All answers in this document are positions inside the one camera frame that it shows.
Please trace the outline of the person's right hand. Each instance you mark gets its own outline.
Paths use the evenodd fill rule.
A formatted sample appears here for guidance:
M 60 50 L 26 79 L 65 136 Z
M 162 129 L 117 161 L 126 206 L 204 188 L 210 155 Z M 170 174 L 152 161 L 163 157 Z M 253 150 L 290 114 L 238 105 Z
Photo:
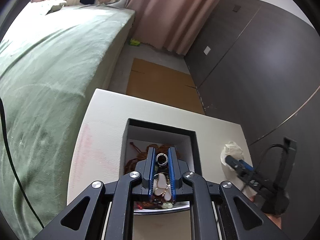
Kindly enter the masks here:
M 255 204 L 255 197 L 256 195 L 253 195 L 251 197 L 249 197 L 250 201 L 253 202 Z M 276 226 L 280 229 L 282 229 L 282 220 L 281 220 L 281 217 L 276 217 L 272 214 L 268 214 L 268 213 L 265 213 L 265 215 L 274 223 L 276 224 Z

